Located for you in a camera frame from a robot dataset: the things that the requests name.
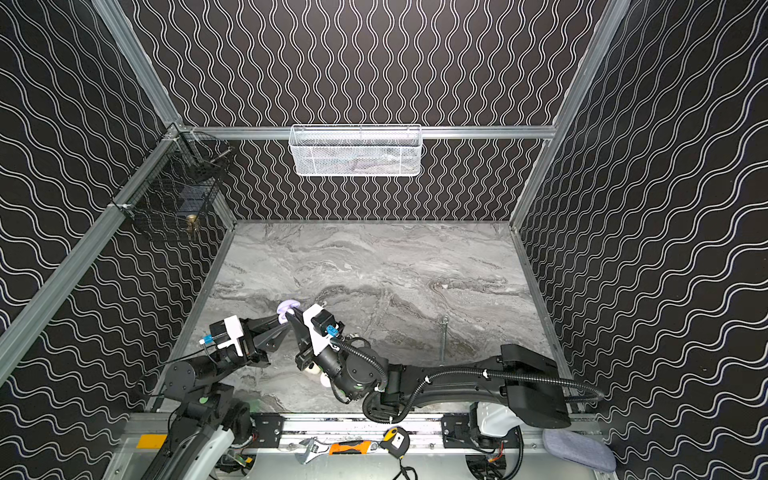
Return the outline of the purple earbud charging case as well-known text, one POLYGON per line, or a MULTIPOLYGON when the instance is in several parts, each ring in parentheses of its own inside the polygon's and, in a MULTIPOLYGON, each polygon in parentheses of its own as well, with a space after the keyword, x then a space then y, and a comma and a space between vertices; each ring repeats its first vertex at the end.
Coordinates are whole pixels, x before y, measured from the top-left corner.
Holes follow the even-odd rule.
POLYGON ((301 306, 301 303, 294 299, 288 299, 282 301, 276 310, 276 313, 279 316, 284 316, 289 310, 299 308, 301 306))

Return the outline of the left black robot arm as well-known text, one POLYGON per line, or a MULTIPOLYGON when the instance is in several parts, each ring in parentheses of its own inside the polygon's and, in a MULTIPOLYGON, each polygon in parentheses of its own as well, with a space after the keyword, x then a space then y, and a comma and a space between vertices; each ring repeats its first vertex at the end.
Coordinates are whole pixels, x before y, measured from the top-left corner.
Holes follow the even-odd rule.
POLYGON ((209 479, 231 447, 250 442, 248 407, 234 398, 234 387, 224 379, 244 367, 268 366, 268 354, 279 348, 288 329, 277 314, 230 316, 209 326, 201 355, 168 367, 163 395, 179 405, 144 479, 209 479))

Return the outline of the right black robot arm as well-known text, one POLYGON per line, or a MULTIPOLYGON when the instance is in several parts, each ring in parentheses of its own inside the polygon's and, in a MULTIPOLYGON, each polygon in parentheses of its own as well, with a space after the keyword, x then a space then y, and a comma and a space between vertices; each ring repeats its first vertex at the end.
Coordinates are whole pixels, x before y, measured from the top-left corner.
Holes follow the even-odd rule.
POLYGON ((558 373, 554 360, 516 344, 475 363, 426 367, 392 363, 363 338, 344 335, 343 324, 320 305, 279 313, 293 328, 299 369, 316 367, 337 401, 358 402, 375 423, 396 425, 415 409, 442 403, 500 406, 520 423, 540 429, 571 424, 571 403, 598 403, 600 389, 558 373))

